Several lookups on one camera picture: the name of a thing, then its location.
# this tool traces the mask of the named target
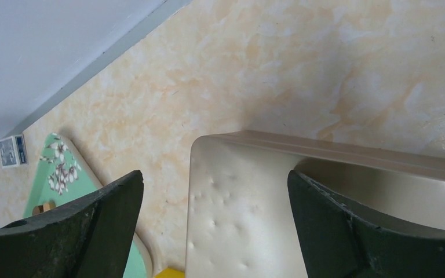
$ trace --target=white wall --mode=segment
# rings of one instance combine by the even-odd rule
[[[0,0],[0,139],[164,0]]]

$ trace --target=green floral tray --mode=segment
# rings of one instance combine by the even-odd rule
[[[60,206],[101,187],[101,183],[72,142],[56,133],[49,134],[38,162],[23,217],[30,217],[33,208],[44,202],[54,201]],[[151,257],[136,234],[123,276],[152,277]]]

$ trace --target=beige tile floor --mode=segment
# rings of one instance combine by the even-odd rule
[[[243,129],[445,157],[445,1],[193,0],[24,132],[0,225],[57,131],[103,184],[143,171],[138,233],[183,269],[191,144]]]

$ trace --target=gray strip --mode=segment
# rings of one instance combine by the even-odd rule
[[[191,0],[165,0],[161,6],[155,9],[144,20],[139,22],[132,30],[130,30],[125,36],[121,37],[115,42],[109,49],[98,57],[94,62],[88,65],[82,72],[69,81],[64,87],[62,87],[51,98],[45,101],[37,110],[26,117],[19,125],[13,130],[8,132],[3,138],[21,134],[25,129],[31,126],[38,119],[43,117],[52,108],[54,108],[61,101],[65,100],[70,94],[76,91],[84,83],[86,83],[93,76],[98,74],[116,58],[122,55],[125,51],[143,39],[147,34],[154,30],[157,26],[163,23],[171,15],[175,14],[178,10],[190,3]]]

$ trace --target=flower print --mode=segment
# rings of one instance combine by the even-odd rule
[[[76,169],[76,167],[71,166],[71,168],[69,168],[69,181],[73,182],[74,180],[77,180],[78,177],[78,171]]]
[[[67,146],[64,144],[64,142],[61,142],[57,145],[57,148],[55,149],[55,157],[59,158],[61,162],[64,161],[64,153],[67,151]]]
[[[54,143],[46,146],[45,148],[47,148],[47,149],[57,149],[58,146],[59,146],[59,144],[57,142],[54,142]]]
[[[47,177],[47,182],[51,190],[56,191],[59,195],[68,192],[68,184],[74,183],[79,179],[79,171],[82,171],[81,166],[75,160],[74,156],[70,156],[72,161],[67,161],[65,157],[66,152],[71,152],[65,143],[60,139],[60,136],[54,134],[55,142],[47,145],[45,148],[52,149],[52,156],[41,156],[40,161],[54,164],[55,168],[50,176]]]
[[[49,185],[51,189],[54,189],[54,181],[53,181],[53,177],[52,175],[49,176],[49,178],[47,179],[49,181]]]

